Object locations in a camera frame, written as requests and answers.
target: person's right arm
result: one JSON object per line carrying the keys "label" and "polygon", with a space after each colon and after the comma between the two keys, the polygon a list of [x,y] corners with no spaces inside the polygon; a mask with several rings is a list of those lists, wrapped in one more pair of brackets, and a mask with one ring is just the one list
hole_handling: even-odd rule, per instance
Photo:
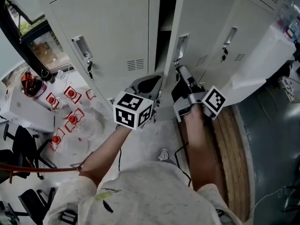
{"label": "person's right arm", "polygon": [[203,113],[199,104],[184,115],[187,126],[189,169],[193,188],[197,191],[206,184],[215,183],[216,164],[206,142]]}

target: wall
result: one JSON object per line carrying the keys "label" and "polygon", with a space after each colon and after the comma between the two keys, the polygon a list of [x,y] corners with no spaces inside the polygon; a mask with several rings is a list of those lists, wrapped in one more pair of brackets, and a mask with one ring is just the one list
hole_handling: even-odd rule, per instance
{"label": "wall", "polygon": [[0,78],[23,63],[22,57],[0,30]]}

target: window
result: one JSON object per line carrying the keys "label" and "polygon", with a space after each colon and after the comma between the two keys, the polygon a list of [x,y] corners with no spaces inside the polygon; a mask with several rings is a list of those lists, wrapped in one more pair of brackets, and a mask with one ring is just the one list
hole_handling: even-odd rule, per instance
{"label": "window", "polygon": [[9,39],[10,42],[12,45],[15,44],[15,48],[18,46],[21,56],[23,54],[28,60],[31,60],[28,63],[22,56],[36,73],[41,76],[43,70],[56,73],[59,69],[68,69],[70,58],[64,52],[45,16],[42,15],[31,21],[12,0],[3,0],[2,2],[4,11],[0,14],[0,20],[4,17],[6,23],[0,24],[0,27],[4,30],[7,38],[8,33],[14,33],[10,34],[14,38]]}

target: person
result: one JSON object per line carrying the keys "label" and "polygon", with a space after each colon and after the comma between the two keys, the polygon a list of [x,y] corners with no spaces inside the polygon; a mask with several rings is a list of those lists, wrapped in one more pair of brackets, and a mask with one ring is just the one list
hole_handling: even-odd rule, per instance
{"label": "person", "polygon": [[163,162],[149,161],[121,171],[116,180],[98,188],[131,132],[120,126],[86,160],[77,180],[59,186],[44,225],[66,224],[66,218],[78,219],[79,225],[241,225],[214,184],[215,161],[206,143],[201,106],[193,105],[184,121],[194,190],[168,161],[165,149],[160,153]]}

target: black cable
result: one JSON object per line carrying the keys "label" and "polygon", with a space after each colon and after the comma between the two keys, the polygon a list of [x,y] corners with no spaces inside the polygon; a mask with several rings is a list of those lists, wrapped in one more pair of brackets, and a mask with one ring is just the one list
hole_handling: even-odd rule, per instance
{"label": "black cable", "polygon": [[176,159],[176,163],[177,163],[178,168],[183,172],[184,175],[187,176],[187,178],[188,178],[188,180],[189,180],[188,186],[190,186],[190,185],[191,185],[192,179],[190,178],[190,176],[188,176],[188,175],[180,168],[179,162],[178,162],[178,158],[177,158],[177,153],[178,153],[181,149],[183,149],[185,146],[187,146],[187,145],[188,145],[188,142],[187,142],[186,144],[184,144],[181,148],[179,148],[179,149],[174,153],[174,156],[175,156],[175,159]]}
{"label": "black cable", "polygon": [[120,149],[120,156],[119,156],[119,172],[120,172],[121,156],[122,156],[122,149]]}

